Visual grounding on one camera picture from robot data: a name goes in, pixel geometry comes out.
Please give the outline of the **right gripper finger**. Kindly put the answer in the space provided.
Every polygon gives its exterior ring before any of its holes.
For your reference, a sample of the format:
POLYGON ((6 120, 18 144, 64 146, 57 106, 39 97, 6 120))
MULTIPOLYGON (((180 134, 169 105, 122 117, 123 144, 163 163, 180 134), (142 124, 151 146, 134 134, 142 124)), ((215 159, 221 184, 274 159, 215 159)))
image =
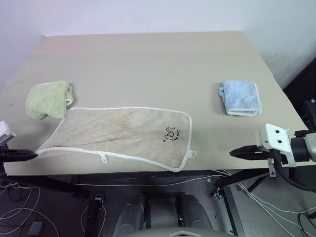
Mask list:
POLYGON ((270 155, 267 152, 238 152, 234 156, 245 160, 265 160, 270 155))
POLYGON ((249 156, 253 155, 258 151, 258 147, 256 145, 243 146, 237 149, 230 151, 231 156, 249 156))

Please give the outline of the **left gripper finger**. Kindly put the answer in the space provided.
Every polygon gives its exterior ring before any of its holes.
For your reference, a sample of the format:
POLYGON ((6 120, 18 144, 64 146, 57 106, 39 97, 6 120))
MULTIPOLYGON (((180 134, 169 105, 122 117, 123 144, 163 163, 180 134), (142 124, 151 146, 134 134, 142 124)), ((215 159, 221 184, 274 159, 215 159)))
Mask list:
POLYGON ((18 149, 18 150, 8 150, 7 151, 8 156, 37 156, 36 153, 30 150, 23 150, 23 149, 18 149))
POLYGON ((33 156, 10 156, 7 158, 7 162, 20 162, 20 161, 28 161, 31 159, 36 158, 37 155, 33 155, 33 156))

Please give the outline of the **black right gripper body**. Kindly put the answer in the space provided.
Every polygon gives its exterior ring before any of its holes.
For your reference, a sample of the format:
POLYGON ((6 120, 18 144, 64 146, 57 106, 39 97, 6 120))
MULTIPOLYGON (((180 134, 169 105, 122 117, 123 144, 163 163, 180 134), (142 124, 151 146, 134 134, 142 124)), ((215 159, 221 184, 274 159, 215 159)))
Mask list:
POLYGON ((283 178, 281 165, 281 153, 279 150, 270 149, 270 158, 268 158, 269 175, 271 178, 276 178, 277 173, 283 178))

